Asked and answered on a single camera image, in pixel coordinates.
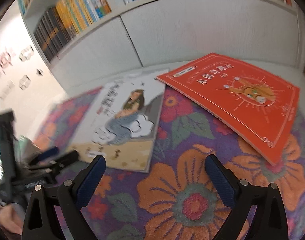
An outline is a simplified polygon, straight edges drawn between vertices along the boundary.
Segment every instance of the wall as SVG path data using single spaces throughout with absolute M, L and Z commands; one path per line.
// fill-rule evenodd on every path
M 28 46 L 32 46 L 35 53 L 29 60 L 22 62 L 19 55 L 22 49 Z M 4 99 L 0 98 L 0 111 L 12 108 L 16 118 L 16 136 L 26 136 L 40 112 L 49 107 L 54 97 L 64 96 L 65 92 L 36 51 L 20 15 L 17 1 L 11 5 L 0 22 L 0 55 L 6 49 L 11 54 L 11 65 L 8 64 L 4 69 L 0 67 L 0 96 L 4 95 L 3 90 L 9 83 L 14 85 Z M 43 71 L 43 76 L 37 75 L 37 69 Z M 31 82 L 22 90 L 19 82 L 24 75 L 27 75 Z

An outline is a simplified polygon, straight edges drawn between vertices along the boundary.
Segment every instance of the metal screw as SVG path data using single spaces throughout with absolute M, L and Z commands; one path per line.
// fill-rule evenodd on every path
M 70 179 L 68 179 L 68 180 L 66 180 L 66 181 L 64 182 L 64 185 L 65 185 L 66 187 L 68 187 L 68 186 L 70 186 L 72 183 L 73 183 L 73 182 L 72 182 Z
M 36 191 L 40 190 L 41 188 L 42 188 L 41 185 L 36 185 L 36 186 L 35 186 L 35 190 L 36 190 Z
M 246 180 L 246 179 L 241 179 L 241 180 L 240 180 L 240 184 L 243 185 L 243 186 L 247 186 L 248 183 L 249 183 L 249 182 L 248 182 L 248 180 Z
M 276 184 L 276 183 L 272 183 L 272 184 L 270 184 L 270 187 L 272 187 L 273 189 L 277 189 L 277 188 L 278 188 L 278 186 L 277 186 L 277 184 Z

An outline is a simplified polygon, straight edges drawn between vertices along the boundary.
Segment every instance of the floral tablecloth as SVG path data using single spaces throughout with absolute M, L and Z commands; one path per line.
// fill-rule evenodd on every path
M 44 123 L 37 144 L 64 148 L 99 90 L 57 107 Z M 207 155 L 253 185 L 275 182 L 281 191 L 291 240 L 305 233 L 305 119 L 298 110 L 282 161 L 269 165 L 226 125 L 167 87 L 150 171 L 107 168 L 82 213 L 98 239 L 212 239 L 230 209 L 225 207 L 204 170 Z M 87 166 L 78 162 L 59 177 L 73 179 Z M 56 209 L 63 231 L 69 230 Z M 239 239 L 243 239 L 252 208 Z

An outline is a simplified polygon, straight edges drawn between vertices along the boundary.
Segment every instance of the blue gripper pad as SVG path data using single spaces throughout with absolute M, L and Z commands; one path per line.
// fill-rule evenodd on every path
M 56 155 L 59 152 L 59 148 L 58 147 L 52 147 L 51 149 L 48 149 L 47 151 L 41 153 L 40 155 L 38 155 L 38 161 L 43 161 L 51 156 Z
M 75 205 L 79 210 L 88 205 L 92 195 L 96 190 L 97 185 L 101 180 L 101 177 L 103 176 L 106 170 L 106 160 L 104 157 L 96 156 L 93 161 L 96 161 L 96 163 L 88 172 L 88 174 L 86 174 L 85 179 L 76 191 Z
M 214 155 L 208 155 L 206 157 L 206 173 L 214 184 L 214 187 L 216 188 L 221 200 L 223 201 L 223 204 L 227 207 L 232 208 L 235 206 L 235 191 L 226 176 L 224 175 L 224 173 L 221 171 L 221 169 L 215 162 L 214 158 L 217 159 L 217 157 L 215 157 Z

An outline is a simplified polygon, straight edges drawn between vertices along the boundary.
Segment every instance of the girl illustration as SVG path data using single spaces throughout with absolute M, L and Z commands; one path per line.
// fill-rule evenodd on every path
M 238 80 L 243 86 L 241 88 L 234 88 L 225 85 L 224 87 L 229 88 L 231 92 L 235 92 L 236 94 L 243 94 L 259 104 L 264 104 L 267 100 L 274 101 L 276 99 L 271 88 L 264 84 L 252 84 L 251 82 L 238 77 L 236 77 L 235 80 Z
M 108 144 L 120 145 L 129 141 L 131 131 L 128 126 L 137 119 L 138 111 L 143 108 L 144 104 L 144 90 L 132 91 L 123 108 L 105 126 L 107 131 L 116 135 Z

